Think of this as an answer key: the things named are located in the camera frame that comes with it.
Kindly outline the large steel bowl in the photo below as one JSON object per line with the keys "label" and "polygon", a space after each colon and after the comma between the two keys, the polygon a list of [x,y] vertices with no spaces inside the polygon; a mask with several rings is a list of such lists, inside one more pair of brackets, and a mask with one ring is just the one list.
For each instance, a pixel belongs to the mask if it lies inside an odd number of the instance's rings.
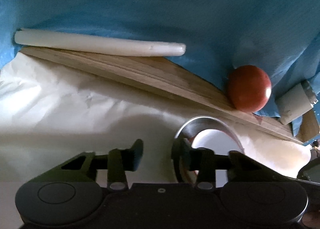
{"label": "large steel bowl", "polygon": [[[237,134],[230,126],[228,126],[226,123],[222,122],[217,118],[204,116],[204,115],[193,117],[189,119],[187,122],[185,122],[175,134],[174,141],[178,138],[186,138],[187,140],[190,141],[192,137],[194,137],[201,131],[204,131],[207,129],[216,129],[216,130],[226,132],[228,135],[230,135],[233,139],[235,139],[238,143],[241,144]],[[186,172],[185,178],[187,180],[190,180],[191,182],[194,182],[196,180],[197,174],[198,174],[198,171]]]}

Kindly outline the blue cloth backdrop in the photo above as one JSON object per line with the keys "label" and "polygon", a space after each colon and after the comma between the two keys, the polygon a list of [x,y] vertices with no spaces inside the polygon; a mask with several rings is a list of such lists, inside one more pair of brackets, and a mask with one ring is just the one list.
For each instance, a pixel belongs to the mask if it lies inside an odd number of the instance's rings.
{"label": "blue cloth backdrop", "polygon": [[184,43],[172,61],[223,89],[231,69],[255,65],[273,92],[259,115],[302,80],[319,93],[319,0],[1,0],[1,65],[34,28],[122,39]]}

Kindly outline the cream table cloth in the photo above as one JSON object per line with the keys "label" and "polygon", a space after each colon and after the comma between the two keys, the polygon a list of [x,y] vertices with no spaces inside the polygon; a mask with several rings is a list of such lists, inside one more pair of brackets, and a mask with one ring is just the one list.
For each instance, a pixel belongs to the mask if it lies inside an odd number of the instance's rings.
{"label": "cream table cloth", "polygon": [[15,194],[81,152],[144,141],[134,182],[174,182],[171,144],[207,111],[49,61],[17,54],[1,68],[1,228],[19,228]]}

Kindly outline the red tomato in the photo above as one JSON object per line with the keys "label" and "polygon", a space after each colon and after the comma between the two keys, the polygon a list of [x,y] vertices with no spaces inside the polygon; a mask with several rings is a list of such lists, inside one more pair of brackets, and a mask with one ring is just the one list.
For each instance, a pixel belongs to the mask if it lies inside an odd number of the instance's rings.
{"label": "red tomato", "polygon": [[265,71],[253,65],[235,69],[229,76],[227,95],[235,109],[254,113],[268,102],[272,84]]}

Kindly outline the wooden tray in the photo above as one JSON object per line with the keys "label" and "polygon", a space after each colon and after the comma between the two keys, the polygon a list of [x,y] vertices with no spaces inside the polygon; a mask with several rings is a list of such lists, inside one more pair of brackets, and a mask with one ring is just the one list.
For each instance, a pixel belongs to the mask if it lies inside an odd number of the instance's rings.
{"label": "wooden tray", "polygon": [[275,118],[237,111],[218,88],[163,57],[121,57],[42,47],[24,47],[21,53],[102,76],[160,96],[204,109],[228,119],[297,144],[319,135],[317,115],[303,115],[299,133]]}

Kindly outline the white plate red rim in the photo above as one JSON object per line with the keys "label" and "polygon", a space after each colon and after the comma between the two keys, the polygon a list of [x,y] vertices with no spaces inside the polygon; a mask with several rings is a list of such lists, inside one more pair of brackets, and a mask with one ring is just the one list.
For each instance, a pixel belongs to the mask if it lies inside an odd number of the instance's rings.
{"label": "white plate red rim", "polygon": [[192,148],[208,148],[215,154],[227,156],[229,151],[244,153],[242,145],[226,132],[207,129],[191,138]]}

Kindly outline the white steel tumbler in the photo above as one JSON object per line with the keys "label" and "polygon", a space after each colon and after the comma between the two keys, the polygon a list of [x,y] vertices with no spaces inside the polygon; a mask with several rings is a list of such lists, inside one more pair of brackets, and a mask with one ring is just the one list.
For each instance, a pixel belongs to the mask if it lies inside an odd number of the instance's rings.
{"label": "white steel tumbler", "polygon": [[276,99],[280,123],[289,124],[311,110],[317,102],[317,95],[310,82],[303,80]]}

